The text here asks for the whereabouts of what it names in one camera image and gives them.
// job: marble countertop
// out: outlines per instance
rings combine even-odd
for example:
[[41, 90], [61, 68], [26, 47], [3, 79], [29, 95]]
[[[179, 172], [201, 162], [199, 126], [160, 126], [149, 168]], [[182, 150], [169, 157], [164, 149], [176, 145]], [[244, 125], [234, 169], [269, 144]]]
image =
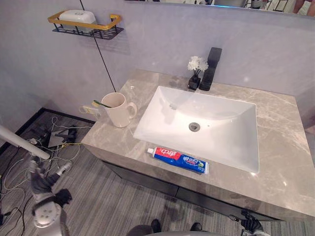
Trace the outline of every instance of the marble countertop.
[[315, 219], [315, 169], [293, 96], [213, 83], [198, 93], [256, 104], [259, 174], [210, 162], [200, 175], [152, 158], [156, 145], [132, 134], [158, 86], [187, 89], [188, 79], [135, 70], [121, 89], [138, 107], [125, 128], [116, 128], [107, 115], [95, 123], [82, 143], [98, 158], [174, 183], [236, 206], [283, 220]]

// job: bathroom vanity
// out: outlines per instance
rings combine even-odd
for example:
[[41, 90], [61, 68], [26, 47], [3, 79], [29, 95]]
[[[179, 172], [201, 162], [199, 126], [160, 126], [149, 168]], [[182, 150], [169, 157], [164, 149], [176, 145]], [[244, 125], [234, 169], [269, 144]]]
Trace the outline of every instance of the bathroom vanity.
[[314, 221], [315, 169], [293, 96], [217, 83], [196, 91], [256, 105], [257, 174], [210, 161], [201, 175], [147, 153], [157, 145], [133, 133], [156, 89], [188, 90], [187, 84], [187, 78], [135, 70], [120, 92], [137, 105], [136, 117], [116, 128], [104, 114], [82, 143], [120, 177], [227, 216], [242, 217], [246, 209], [260, 220]]

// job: small black vase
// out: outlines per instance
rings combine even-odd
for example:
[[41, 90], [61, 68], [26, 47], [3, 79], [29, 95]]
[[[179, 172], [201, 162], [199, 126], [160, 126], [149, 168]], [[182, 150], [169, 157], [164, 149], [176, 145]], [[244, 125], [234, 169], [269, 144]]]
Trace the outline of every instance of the small black vase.
[[193, 75], [188, 82], [188, 88], [196, 90], [199, 87], [200, 78], [197, 75]]

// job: mug handle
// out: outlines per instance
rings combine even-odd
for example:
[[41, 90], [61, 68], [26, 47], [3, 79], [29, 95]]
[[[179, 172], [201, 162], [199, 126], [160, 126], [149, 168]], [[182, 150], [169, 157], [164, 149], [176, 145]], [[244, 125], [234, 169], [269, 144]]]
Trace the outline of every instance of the mug handle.
[[127, 107], [132, 107], [133, 110], [134, 110], [133, 115], [130, 115], [130, 116], [129, 116], [129, 119], [134, 118], [134, 117], [136, 116], [136, 114], [137, 114], [137, 106], [136, 106], [136, 104], [134, 104], [133, 102], [129, 102], [129, 103], [127, 104]]

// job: toothbrush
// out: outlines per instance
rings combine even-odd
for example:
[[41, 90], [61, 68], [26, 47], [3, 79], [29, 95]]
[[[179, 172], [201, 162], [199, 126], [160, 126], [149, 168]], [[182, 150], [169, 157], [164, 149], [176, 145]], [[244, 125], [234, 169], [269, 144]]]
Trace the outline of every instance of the toothbrush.
[[101, 106], [104, 106], [104, 107], [107, 107], [107, 108], [112, 108], [112, 107], [107, 106], [107, 105], [105, 105], [103, 103], [100, 103], [100, 102], [98, 102], [96, 100], [93, 100], [92, 105], [95, 106], [95, 107], [98, 107], [99, 105], [101, 105]]

